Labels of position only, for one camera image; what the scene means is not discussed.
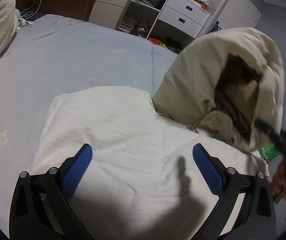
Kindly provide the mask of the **cream puffer jacket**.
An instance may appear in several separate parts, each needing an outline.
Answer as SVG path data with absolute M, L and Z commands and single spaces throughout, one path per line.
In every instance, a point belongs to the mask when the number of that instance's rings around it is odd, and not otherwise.
M 84 145 L 93 159 L 69 203 L 95 239 L 190 239 L 217 202 L 192 158 L 202 144 L 243 174 L 268 173 L 261 119 L 282 123 L 284 68 L 253 28 L 188 45 L 154 96 L 95 87 L 52 100 L 32 172 L 59 167 Z

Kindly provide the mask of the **yellow orange folded clothes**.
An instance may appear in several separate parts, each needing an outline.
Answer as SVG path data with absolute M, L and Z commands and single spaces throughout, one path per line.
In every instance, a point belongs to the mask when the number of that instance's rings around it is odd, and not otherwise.
M 171 38 L 165 38 L 160 40 L 155 37 L 149 37 L 148 40 L 153 44 L 166 48 L 176 54 L 179 54 L 182 50 L 182 46 L 180 45 L 180 43 Z

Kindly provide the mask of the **green shopping bag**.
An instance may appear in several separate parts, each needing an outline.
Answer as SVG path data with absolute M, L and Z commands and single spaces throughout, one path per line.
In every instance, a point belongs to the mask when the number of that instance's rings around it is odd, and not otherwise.
M 267 163 L 273 160 L 276 156 L 280 154 L 278 148 L 276 148 L 274 142 L 269 142 L 264 144 L 259 148 L 260 156 L 266 161 Z

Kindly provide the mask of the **light blue bed quilt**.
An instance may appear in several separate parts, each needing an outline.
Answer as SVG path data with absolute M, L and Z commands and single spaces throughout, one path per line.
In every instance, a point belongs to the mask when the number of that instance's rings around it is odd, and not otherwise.
M 0 229 L 21 171 L 30 171 L 52 99 L 96 86 L 153 95 L 176 54 L 89 22 L 46 15 L 19 29 L 0 56 Z

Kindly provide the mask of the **white drawer unit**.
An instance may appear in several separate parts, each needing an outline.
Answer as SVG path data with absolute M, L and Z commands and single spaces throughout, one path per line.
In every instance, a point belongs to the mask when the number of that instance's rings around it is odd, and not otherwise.
M 190 0 L 167 0 L 158 20 L 196 38 L 210 14 Z

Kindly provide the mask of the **open wardrobe shelving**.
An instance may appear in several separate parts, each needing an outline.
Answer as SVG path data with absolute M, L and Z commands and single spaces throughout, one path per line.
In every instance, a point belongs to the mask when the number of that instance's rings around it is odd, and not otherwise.
M 145 39 L 149 37 L 155 37 L 160 40 L 171 38 L 180 43 L 183 49 L 194 39 L 210 32 L 219 14 L 228 2 L 228 0 L 190 0 L 210 14 L 198 36 L 192 38 L 175 27 L 158 20 L 160 11 L 163 9 L 166 1 L 130 0 L 120 16 L 116 30 Z

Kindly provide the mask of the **brown wooden headboard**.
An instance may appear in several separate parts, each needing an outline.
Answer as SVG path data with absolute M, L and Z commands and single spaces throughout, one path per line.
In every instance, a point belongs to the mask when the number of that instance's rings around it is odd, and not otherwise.
M 45 15 L 58 15 L 88 21 L 96 0 L 16 0 L 21 18 L 35 21 Z

